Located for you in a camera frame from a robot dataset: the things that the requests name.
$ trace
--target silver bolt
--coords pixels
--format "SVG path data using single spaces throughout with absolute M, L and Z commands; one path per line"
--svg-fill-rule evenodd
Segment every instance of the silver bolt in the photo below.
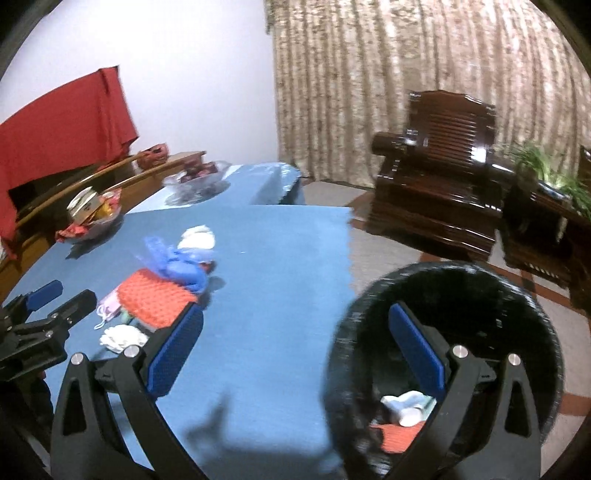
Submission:
M 134 358 L 136 356 L 138 356 L 139 353 L 139 347 L 137 345 L 129 345 L 124 351 L 123 354 L 127 357 L 127 358 Z
M 510 353 L 509 354 L 509 363 L 511 365 L 515 365 L 515 366 L 520 365 L 521 364 L 521 358 L 516 353 Z
M 456 345 L 452 349 L 452 352 L 458 358 L 466 358 L 468 356 L 468 349 L 463 345 Z
M 82 360 L 84 360 L 84 355 L 78 352 L 72 355 L 72 359 L 70 360 L 70 362 L 72 362 L 74 365 L 80 365 L 82 363 Z

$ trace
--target white wall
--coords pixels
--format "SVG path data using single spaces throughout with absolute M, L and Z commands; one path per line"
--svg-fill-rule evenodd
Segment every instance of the white wall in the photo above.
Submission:
M 119 65 L 139 139 L 209 160 L 277 159 L 263 0 L 63 0 L 0 81 L 0 121 L 39 96 Z

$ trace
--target black trash bag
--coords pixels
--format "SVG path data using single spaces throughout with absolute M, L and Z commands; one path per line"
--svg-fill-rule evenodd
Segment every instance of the black trash bag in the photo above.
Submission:
M 462 344 L 491 365 L 517 353 L 528 374 L 542 441 L 554 424 L 563 392 L 563 358 L 556 332 L 525 290 L 484 266 L 468 262 L 425 262 L 374 283 L 337 327 L 323 402 L 333 444 L 349 479 L 382 478 L 401 455 L 381 449 L 385 421 L 380 399 L 420 390 L 388 329 L 388 310 L 403 300 L 421 323 L 439 330 L 450 345 Z M 471 453 L 480 409 L 475 395 L 448 461 Z

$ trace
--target orange mesh netting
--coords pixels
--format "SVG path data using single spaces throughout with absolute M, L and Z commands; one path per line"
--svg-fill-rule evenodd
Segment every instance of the orange mesh netting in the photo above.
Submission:
M 117 288 L 121 306 L 152 329 L 173 324 L 187 303 L 197 301 L 188 290 L 142 268 Z
M 391 423 L 386 425 L 372 425 L 374 429 L 382 430 L 384 439 L 382 450 L 386 453 L 404 453 L 413 442 L 418 432 L 421 431 L 425 422 L 420 421 L 414 427 L 401 427 Z

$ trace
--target beige patterned curtain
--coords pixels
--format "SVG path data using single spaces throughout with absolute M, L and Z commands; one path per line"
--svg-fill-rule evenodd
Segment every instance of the beige patterned curtain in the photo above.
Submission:
M 533 140 L 575 172 L 591 145 L 591 82 L 527 0 L 267 0 L 281 159 L 373 186 L 375 132 L 401 132 L 411 90 L 496 105 L 496 141 Z

